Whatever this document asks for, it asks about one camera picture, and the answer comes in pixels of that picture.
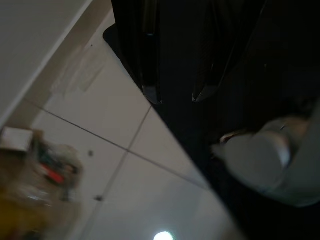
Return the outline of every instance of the clutter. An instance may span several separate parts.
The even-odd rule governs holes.
[[[79,212],[83,168],[76,150],[45,142],[31,130],[21,131],[23,137],[26,132],[33,136],[29,147],[23,145],[26,152],[21,147],[0,150],[0,240],[61,235]]]

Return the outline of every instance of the floor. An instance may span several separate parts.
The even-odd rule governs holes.
[[[32,127],[51,143],[75,148],[83,164],[82,210],[66,239],[245,239],[103,41],[114,22],[111,11],[89,43],[105,64],[86,90],[53,94],[44,107],[28,96],[21,105],[41,108]],[[162,232],[172,238],[155,238]]]

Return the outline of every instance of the dark fabric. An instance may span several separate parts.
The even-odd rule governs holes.
[[[290,104],[286,101],[291,97],[301,94],[318,96],[319,81],[316,79],[319,79],[320,71],[317,58],[314,57],[312,61],[312,71],[310,68],[304,71],[304,66],[297,67],[297,62],[289,67],[282,62],[269,64],[264,62],[268,60],[268,54],[260,58],[256,54],[259,53],[258,49],[264,48],[264,44],[269,46],[269,43],[277,47],[277,43],[281,41],[277,40],[277,37],[281,39],[285,36],[274,34],[273,40],[262,45],[255,45],[253,41],[252,50],[248,48],[246,57],[222,82],[219,91],[205,101],[192,102],[199,58],[197,45],[206,9],[198,1],[184,0],[183,7],[181,4],[182,1],[178,0],[161,1],[160,12],[165,13],[161,15],[159,24],[160,92],[163,103],[153,107],[249,239],[320,239],[320,204],[294,208],[265,198],[234,179],[222,162],[211,155],[209,149],[212,141],[217,140],[223,133],[241,128],[258,130],[274,117],[293,113],[294,110],[288,107]],[[271,16],[266,19],[278,26],[275,20],[277,16],[279,15],[271,11]],[[128,19],[124,17],[120,21],[124,24]],[[105,31],[103,38],[141,88],[139,79],[130,68],[133,66],[129,66],[127,58],[122,55],[117,31],[117,26],[113,25]],[[257,31],[257,38],[264,37],[266,32],[267,27],[263,26],[261,31]],[[304,76],[308,76],[306,85],[301,83]]]

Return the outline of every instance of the plastic bag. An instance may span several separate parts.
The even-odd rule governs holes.
[[[21,173],[7,186],[5,199],[0,199],[10,208],[4,217],[12,218],[4,229],[7,236],[57,239],[66,234],[80,212],[77,186],[82,171],[75,149],[36,140]]]

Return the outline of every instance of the yellow object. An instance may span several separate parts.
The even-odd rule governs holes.
[[[0,240],[7,239],[13,233],[25,235],[33,230],[43,230],[46,225],[44,206],[27,208],[4,197],[0,190]]]

